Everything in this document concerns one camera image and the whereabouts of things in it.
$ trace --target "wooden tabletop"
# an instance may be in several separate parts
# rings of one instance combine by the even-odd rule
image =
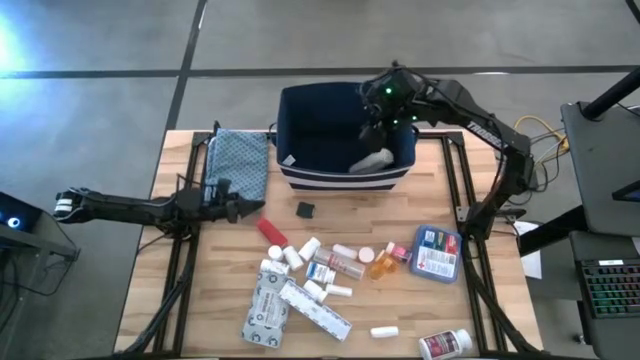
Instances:
[[[193,131],[167,133],[153,196],[167,196],[174,191],[176,173],[186,171],[192,135]],[[474,136],[465,132],[465,141],[480,200],[491,186],[496,161],[492,149]],[[275,163],[273,147],[269,157],[267,198],[262,214],[297,249],[311,236],[320,239],[326,248],[339,243],[379,250],[388,241],[409,247],[421,224],[456,230],[439,141],[419,142],[415,166],[389,192],[293,191]],[[462,176],[459,169],[457,171],[459,188],[464,194]],[[313,219],[295,215],[300,201],[316,205]],[[267,258],[269,246],[256,229],[256,220],[257,216],[250,216],[239,224],[219,221],[203,225],[183,356],[417,357],[418,338],[451,329],[466,329],[475,342],[462,269],[455,283],[445,285],[411,275],[407,268],[378,281],[366,276],[357,281],[338,274],[335,284],[353,288],[353,297],[329,295],[325,304],[351,322],[353,327],[344,342],[334,339],[296,311],[289,315],[279,349],[244,341],[240,332],[260,261]],[[494,229],[509,231],[510,228],[497,223]],[[145,228],[141,245],[159,234],[156,229]],[[542,348],[514,237],[494,233],[487,247],[500,305],[525,338]],[[170,252],[170,240],[161,240],[137,257],[115,350],[130,345],[156,312]],[[306,266],[294,273],[298,285],[304,283],[304,269]],[[171,346],[173,339],[176,311],[170,317],[166,347]],[[483,314],[487,335],[491,338],[488,312],[485,310]],[[400,335],[372,339],[369,329],[378,326],[397,326]]]

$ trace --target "red cap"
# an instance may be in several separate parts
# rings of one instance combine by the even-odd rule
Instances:
[[[269,240],[270,243],[272,243],[273,245],[278,245],[280,247],[287,246],[287,238],[284,237],[284,235],[282,235],[282,233],[278,229],[276,229],[276,227],[273,226],[273,224],[269,220],[260,218],[260,220],[258,220],[257,226],[258,229],[260,229],[260,232],[262,232],[262,234],[267,237],[267,240]]]

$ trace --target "rgb keyboard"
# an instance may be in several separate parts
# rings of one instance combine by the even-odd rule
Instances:
[[[578,271],[595,318],[640,316],[640,259],[581,261]]]

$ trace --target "blue patterned cloth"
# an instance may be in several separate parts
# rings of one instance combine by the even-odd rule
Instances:
[[[205,184],[215,186],[218,179],[229,179],[230,192],[238,192],[247,200],[264,200],[268,156],[265,133],[218,129],[209,143]],[[211,200],[212,189],[207,186],[206,201]]]

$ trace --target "white pill bottle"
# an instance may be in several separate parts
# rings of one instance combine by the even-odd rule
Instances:
[[[418,340],[424,360],[446,360],[473,349],[471,336],[464,330],[445,331]]]

